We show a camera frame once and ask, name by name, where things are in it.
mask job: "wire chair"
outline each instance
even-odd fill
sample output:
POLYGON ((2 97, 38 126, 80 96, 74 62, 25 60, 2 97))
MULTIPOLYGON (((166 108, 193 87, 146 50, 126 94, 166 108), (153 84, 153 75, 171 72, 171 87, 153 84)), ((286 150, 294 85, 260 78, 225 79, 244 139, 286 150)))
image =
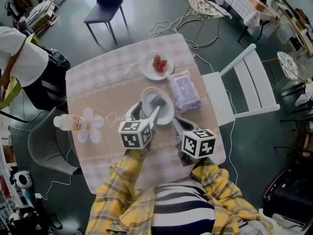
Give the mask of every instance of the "wire chair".
POLYGON ((194 21, 202 21, 202 24, 195 36, 195 39, 192 42, 192 47, 206 47, 209 46, 210 44, 214 43, 215 40, 218 38, 219 36, 219 31, 220 31, 220 20, 223 17, 228 17, 230 19, 232 19, 232 16, 223 8, 221 8, 220 6, 218 6, 216 3, 213 3, 211 1, 208 0, 186 0, 187 3, 189 4, 189 7, 185 13, 185 15, 183 16, 182 20, 186 17, 188 11, 190 8, 192 8, 194 10, 194 15, 196 17, 198 17, 198 19, 192 19, 186 22, 183 22, 179 25, 179 27, 177 28, 177 30, 182 27, 184 24, 189 23, 189 22, 194 22, 194 21), (205 20, 210 20, 213 18, 218 18, 219 19, 219 26, 218 26, 218 30, 217 30, 217 35, 216 37, 209 43, 207 44, 203 44, 203 45, 197 45, 195 43, 195 40, 197 39, 198 34, 201 31, 201 28, 205 22, 205 20))

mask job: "yellow plaid shirt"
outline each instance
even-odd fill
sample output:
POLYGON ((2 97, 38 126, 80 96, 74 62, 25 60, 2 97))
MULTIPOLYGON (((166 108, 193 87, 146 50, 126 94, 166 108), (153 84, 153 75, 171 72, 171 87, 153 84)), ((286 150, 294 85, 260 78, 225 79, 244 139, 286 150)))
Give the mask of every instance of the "yellow plaid shirt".
MULTIPOLYGON (((97 189, 87 235, 127 233, 151 235, 155 192, 153 188, 135 193, 135 184, 147 151, 130 150, 121 162, 110 167, 110 179, 97 189)), ((207 192, 215 208, 212 234, 238 235, 237 217, 261 221, 268 234, 272 226, 243 199, 237 186, 228 180, 228 172, 210 161, 203 161, 192 175, 207 192)))

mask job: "white bowl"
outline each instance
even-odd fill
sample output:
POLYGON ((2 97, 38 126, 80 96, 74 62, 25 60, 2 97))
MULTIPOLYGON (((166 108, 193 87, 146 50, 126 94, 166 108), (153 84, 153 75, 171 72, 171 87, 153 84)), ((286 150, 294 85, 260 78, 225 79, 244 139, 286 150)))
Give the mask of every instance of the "white bowl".
POLYGON ((175 110, 171 98, 168 96, 168 94, 166 94, 165 91, 157 87, 146 88, 140 97, 142 102, 142 110, 147 117, 153 112, 154 108, 150 106, 150 102, 155 98, 156 95, 162 97, 162 99, 166 102, 166 104, 160 109, 159 117, 156 123, 158 125, 166 125, 173 120, 175 110))
POLYGON ((142 73, 151 80, 156 80, 156 81, 163 80, 173 72, 173 69, 174 69, 174 63, 169 60, 167 55, 165 55, 164 53, 160 51, 154 51, 154 52, 149 53, 141 61, 142 73), (153 61, 154 61, 155 55, 159 55, 161 59, 167 60, 167 64, 165 66, 165 72, 163 73, 157 72, 155 68, 153 67, 153 61))

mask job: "flower decoration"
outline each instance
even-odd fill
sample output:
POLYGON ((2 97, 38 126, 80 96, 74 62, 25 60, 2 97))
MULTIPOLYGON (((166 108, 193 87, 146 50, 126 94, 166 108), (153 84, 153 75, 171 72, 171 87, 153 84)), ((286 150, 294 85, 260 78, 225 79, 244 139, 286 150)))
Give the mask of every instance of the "flower decoration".
POLYGON ((78 132, 78 141, 85 143, 90 136, 93 143, 99 143, 101 136, 97 128, 101 128, 104 125, 103 117, 100 115, 93 116, 92 108, 88 107, 83 110, 83 117, 88 122, 86 130, 78 132))

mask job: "bottle cap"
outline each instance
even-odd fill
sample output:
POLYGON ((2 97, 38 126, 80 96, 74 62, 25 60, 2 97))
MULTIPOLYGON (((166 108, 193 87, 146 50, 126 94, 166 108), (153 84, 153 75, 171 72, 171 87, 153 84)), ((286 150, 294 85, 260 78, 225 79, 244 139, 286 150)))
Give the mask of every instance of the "bottle cap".
POLYGON ((55 127, 61 127, 62 126, 62 118, 60 116, 56 116, 54 119, 53 119, 53 124, 55 127))

